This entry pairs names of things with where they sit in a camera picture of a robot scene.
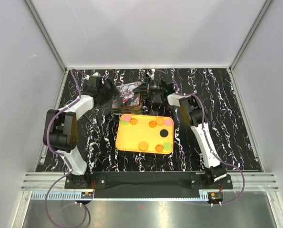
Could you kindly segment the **tan dotted cookie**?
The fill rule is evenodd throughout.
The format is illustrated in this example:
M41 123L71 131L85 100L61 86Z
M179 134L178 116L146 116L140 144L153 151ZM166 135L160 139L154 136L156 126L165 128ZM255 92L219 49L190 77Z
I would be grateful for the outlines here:
M146 142L141 142L138 145L140 151L145 152L148 149L148 144Z
M156 118L155 122L156 122L156 124L159 125L159 126L164 125L164 119L161 118L161 117Z

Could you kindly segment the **tan dotted cookie top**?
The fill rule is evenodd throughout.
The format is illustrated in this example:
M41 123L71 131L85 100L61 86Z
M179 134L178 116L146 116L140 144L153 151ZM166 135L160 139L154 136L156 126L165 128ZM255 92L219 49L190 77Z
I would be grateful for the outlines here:
M161 118L161 117L156 118L155 122L156 122L156 124L159 125L159 126L164 125L164 119Z

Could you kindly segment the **pink round cookie right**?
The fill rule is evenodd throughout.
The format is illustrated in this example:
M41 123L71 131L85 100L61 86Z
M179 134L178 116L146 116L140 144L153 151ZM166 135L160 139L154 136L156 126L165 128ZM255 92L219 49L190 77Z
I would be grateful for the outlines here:
M164 120L164 124L166 126L172 126L173 125L173 120L172 119L165 119Z

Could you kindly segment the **green round cookie left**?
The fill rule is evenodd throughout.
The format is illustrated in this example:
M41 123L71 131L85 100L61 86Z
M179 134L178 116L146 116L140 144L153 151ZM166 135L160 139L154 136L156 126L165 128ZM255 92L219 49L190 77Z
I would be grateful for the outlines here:
M130 122L127 122L127 121L125 121L125 120L121 120L121 123L123 124L123 125L128 125Z

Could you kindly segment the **green round cookie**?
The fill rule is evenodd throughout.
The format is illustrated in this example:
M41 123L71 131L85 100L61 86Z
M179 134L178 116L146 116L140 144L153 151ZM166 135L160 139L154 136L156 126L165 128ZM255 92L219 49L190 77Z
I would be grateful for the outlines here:
M169 143L169 142L164 143L164 144L163 144L163 149L164 149L165 151L170 151L170 150L172 149L172 144Z
M130 122L127 122L127 121L125 121L125 120L121 120L121 123L123 124L123 125L128 125Z

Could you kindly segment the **gold tin lid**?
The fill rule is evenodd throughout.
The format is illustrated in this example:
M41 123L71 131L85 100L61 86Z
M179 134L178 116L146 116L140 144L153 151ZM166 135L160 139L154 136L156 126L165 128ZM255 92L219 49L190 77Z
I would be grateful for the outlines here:
M132 97L134 94L137 94L132 90L138 87L140 84L141 82L132 82L124 85L118 85L117 89L120 91L120 94L118 96L124 97L125 99Z

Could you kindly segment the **orange swirl cookie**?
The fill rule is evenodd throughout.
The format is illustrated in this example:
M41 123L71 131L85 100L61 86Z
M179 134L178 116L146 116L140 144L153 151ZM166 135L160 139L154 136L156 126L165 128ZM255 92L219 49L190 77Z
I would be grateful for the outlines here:
M163 146L162 145L156 145L156 147L155 147L155 151L156 152L158 152L158 153L161 153L161 152L163 152L163 150L164 150L164 148L163 148Z
M136 124L138 123L138 120L137 120L136 118L132 118L132 119L129 121L129 123L130 123L131 125L136 125Z
M150 121L149 122L149 127L151 127L151 128L156 127L156 122L155 121Z

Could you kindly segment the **orange swirl cookie bottom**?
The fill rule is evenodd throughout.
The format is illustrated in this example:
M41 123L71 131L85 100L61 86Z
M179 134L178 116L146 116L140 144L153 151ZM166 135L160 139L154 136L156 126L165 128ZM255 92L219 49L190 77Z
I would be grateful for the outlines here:
M158 153L161 153L161 152L163 152L163 150L164 150L164 148L163 148L163 146L162 145L156 145L156 147L155 147L155 151L156 152L158 152Z

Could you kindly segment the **black round cookie right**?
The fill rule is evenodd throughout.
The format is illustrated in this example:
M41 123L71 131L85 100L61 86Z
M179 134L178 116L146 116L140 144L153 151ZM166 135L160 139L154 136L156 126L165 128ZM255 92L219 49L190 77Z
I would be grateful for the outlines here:
M167 137L169 135L169 132L168 132L168 130L166 130L166 129L162 129L161 131L160 131L160 136L161 137Z

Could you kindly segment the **right orange connector board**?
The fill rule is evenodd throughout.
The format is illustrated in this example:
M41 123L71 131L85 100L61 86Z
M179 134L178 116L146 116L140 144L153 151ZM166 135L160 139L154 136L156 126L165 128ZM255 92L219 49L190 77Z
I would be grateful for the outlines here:
M213 201L223 201L224 194L223 192L212 192L208 194L208 199Z

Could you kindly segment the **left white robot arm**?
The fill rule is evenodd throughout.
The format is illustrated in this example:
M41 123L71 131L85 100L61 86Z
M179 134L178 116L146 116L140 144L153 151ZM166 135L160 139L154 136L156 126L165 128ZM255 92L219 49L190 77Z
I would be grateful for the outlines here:
M85 113L96 106L102 106L117 97L120 92L110 79L103 80L99 73L87 76L88 83L78 91L78 97L59 109L50 109L46 114L43 143L67 165L70 174L81 188L92 183L92 176L86 173L87 163L78 149L78 123Z

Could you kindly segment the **green round cookie right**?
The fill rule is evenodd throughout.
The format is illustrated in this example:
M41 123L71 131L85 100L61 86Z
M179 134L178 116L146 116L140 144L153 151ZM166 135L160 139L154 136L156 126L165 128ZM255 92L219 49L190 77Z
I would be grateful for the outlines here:
M170 150L172 149L172 144L169 143L169 142L164 143L164 144L163 144L163 149L164 149L165 151L170 151Z

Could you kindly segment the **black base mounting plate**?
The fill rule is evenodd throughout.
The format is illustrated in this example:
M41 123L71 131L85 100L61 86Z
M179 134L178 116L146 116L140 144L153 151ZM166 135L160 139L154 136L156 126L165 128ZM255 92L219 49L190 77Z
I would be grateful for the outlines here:
M231 176L210 182L204 172L197 171L167 171L167 172L93 172L87 175L86 181L80 182L78 178L67 177L66 189L107 189L112 187L133 186L166 186L177 185L196 190L231 190L233 184Z

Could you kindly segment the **pink round cookie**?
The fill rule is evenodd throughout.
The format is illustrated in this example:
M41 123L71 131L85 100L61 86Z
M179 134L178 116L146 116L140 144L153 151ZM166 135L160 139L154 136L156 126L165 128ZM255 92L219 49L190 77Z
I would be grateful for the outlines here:
M164 124L166 126L172 126L173 125L173 120L172 119L165 119L164 120Z
M131 120L131 116L130 115L124 115L124 117L123 117L123 120L125 121L125 122L129 122L130 120Z

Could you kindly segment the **orange swirl cookie left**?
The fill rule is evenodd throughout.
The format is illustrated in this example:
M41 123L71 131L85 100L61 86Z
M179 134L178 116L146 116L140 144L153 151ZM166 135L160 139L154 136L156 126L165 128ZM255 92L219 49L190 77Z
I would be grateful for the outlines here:
M132 118L132 119L129 121L129 123L130 123L131 125L136 125L136 124L138 123L138 120L137 120L136 118Z

